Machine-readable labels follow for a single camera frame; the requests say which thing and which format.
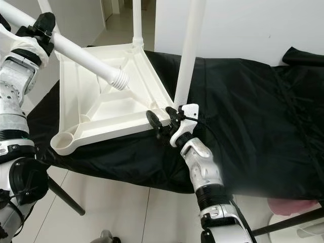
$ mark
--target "white wall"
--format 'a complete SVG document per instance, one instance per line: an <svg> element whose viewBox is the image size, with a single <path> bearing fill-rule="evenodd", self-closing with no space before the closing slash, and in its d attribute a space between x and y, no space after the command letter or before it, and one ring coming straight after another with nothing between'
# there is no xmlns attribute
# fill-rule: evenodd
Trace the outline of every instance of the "white wall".
<svg viewBox="0 0 324 243"><path fill-rule="evenodd" d="M30 16L41 13L37 0L7 0ZM49 0L61 34L85 47L104 29L100 0ZM59 79L59 61L51 54L48 66L39 72L34 89L27 95L23 109L32 110Z"/></svg>
<svg viewBox="0 0 324 243"><path fill-rule="evenodd" d="M189 0L157 0L155 51L181 54ZM207 0L197 55L278 65L286 50L324 55L323 0Z"/></svg>

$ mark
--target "black fabric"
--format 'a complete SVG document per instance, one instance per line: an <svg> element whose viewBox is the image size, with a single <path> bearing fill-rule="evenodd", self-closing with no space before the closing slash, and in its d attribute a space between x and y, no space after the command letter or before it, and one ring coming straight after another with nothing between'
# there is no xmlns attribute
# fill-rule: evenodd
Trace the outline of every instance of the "black fabric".
<svg viewBox="0 0 324 243"><path fill-rule="evenodd" d="M39 58L38 55L36 55L34 52L30 52L28 50L25 50L25 49L14 49L14 50L11 50L11 52L13 53L16 53L26 59L28 59L29 61L32 61L33 63L35 63L38 67L41 66L42 64L42 61L41 59Z"/></svg>
<svg viewBox="0 0 324 243"><path fill-rule="evenodd" d="M146 52L174 98L180 56ZM324 199L324 68L270 67L244 59L197 58L188 103L199 104L194 135L214 153L230 192ZM49 146L58 131L59 84L28 116L38 158L79 173L193 193L179 149L154 131L79 147L68 156Z"/></svg>
<svg viewBox="0 0 324 243"><path fill-rule="evenodd" d="M5 18L1 14L0 14L0 24L2 24L7 31L11 31L10 24L5 20Z"/></svg>
<svg viewBox="0 0 324 243"><path fill-rule="evenodd" d="M324 67L324 56L299 51L291 47L284 55L283 62L289 65L307 65Z"/></svg>

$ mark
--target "white pipe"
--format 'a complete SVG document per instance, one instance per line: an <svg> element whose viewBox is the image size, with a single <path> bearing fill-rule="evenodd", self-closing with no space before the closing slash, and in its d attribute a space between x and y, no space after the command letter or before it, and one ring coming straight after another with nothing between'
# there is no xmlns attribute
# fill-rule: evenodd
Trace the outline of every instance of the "white pipe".
<svg viewBox="0 0 324 243"><path fill-rule="evenodd" d="M191 0L186 36L184 39L174 108L187 103L196 50L203 24L206 0Z"/></svg>
<svg viewBox="0 0 324 243"><path fill-rule="evenodd" d="M3 17L18 27L33 25L36 21L4 0L0 0L0 6L0 12ZM52 33L51 42L54 44L55 50L57 50L59 53L62 53L84 68L102 77L116 89L122 90L127 86L129 76L126 73L120 69L105 64L59 33Z"/></svg>
<svg viewBox="0 0 324 243"><path fill-rule="evenodd" d="M143 47L141 0L133 0L133 46Z"/></svg>
<svg viewBox="0 0 324 243"><path fill-rule="evenodd" d="M307 238L314 235L322 235L322 234L324 234L324 222L297 230L297 235L300 238Z"/></svg>
<svg viewBox="0 0 324 243"><path fill-rule="evenodd" d="M50 5L50 3L49 3L48 0L38 0L38 5L39 5L40 10L41 10L42 13L47 13L47 12L53 13L52 8L51 8L51 5ZM57 22L56 21L55 21L54 31L56 33L61 34L61 32L59 30L59 26L57 25Z"/></svg>

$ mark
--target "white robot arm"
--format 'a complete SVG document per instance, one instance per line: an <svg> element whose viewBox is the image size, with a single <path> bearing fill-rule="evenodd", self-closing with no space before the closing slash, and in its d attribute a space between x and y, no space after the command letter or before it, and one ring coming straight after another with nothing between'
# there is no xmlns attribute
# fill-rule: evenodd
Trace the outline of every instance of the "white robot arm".
<svg viewBox="0 0 324 243"><path fill-rule="evenodd" d="M2 24L2 36L9 36L11 33ZM49 189L46 167L35 159L34 143L21 105L24 95L34 86L39 68L48 62L54 47L49 42L54 26L51 13L41 14L33 26L22 26L15 37L18 43L12 45L1 63L0 242L4 243L11 242L36 201Z"/></svg>
<svg viewBox="0 0 324 243"><path fill-rule="evenodd" d="M213 153L192 135L198 122L198 109L197 104L180 106L178 111L167 107L171 123L166 127L152 111L147 111L146 116L157 130L158 138L169 140L173 147L181 149L180 154L189 167L204 229L201 242L256 243L243 215L225 191Z"/></svg>

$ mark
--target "black cable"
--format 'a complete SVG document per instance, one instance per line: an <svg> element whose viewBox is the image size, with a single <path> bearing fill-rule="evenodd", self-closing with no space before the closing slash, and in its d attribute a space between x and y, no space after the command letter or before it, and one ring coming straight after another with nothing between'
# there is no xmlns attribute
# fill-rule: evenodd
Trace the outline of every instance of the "black cable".
<svg viewBox="0 0 324 243"><path fill-rule="evenodd" d="M222 162L223 161L223 152L222 152L222 148L221 148L221 143L218 140L218 137L217 137L216 133L212 130L212 128L210 126L208 126L206 123L202 122L201 120L198 120L198 119L195 119L195 118L191 118L191 117L187 117L187 116L185 116L185 119L187 119L187 120L193 120L193 121L197 122L198 124L201 124L201 125L205 126L212 133L212 135L214 136L216 142L218 143L219 154L220 154L220 161Z"/></svg>
<svg viewBox="0 0 324 243"><path fill-rule="evenodd" d="M195 119L195 118L191 118L191 117L187 117L187 116L185 117L185 119L187 119L187 120L193 120L195 122L198 122L199 124L204 125L213 134L213 136L215 137L215 139L219 143L216 133L206 123L203 123L201 120L198 120L198 119Z"/></svg>
<svg viewBox="0 0 324 243"><path fill-rule="evenodd" d="M238 213L238 216L239 218L242 220L242 223L243 223L243 226L244 228L248 231L250 237L251 237L251 240L253 243L257 243L257 241L255 240L255 237L251 231L251 228L247 222L247 220L245 219L244 215L242 214L241 210L239 209L239 207L237 206L237 204L234 202L233 199L230 200L230 202L233 204L233 206L235 207L237 213Z"/></svg>
<svg viewBox="0 0 324 243"><path fill-rule="evenodd" d="M206 123L203 123L201 120L198 120L198 119L195 119L195 118L191 118L191 117L187 117L185 116L185 119L187 120L193 120L199 124L202 124L203 126L205 126L212 134L213 136L215 137L217 143L219 144L220 146L220 142L218 141L218 138L217 138L217 135L216 133L211 129L210 126L208 126ZM230 200L230 202L233 204L233 206L235 207L237 213L238 213L238 216L239 218L242 220L242 223L243 223L243 226L245 227L245 229L248 231L250 237L251 237L251 240L253 243L257 243L257 241L255 240L255 237L251 231L251 228L249 226L249 224L247 223L247 220L245 219L244 215L242 214L241 210L239 209L239 207L237 206L237 204L234 202L233 199Z"/></svg>

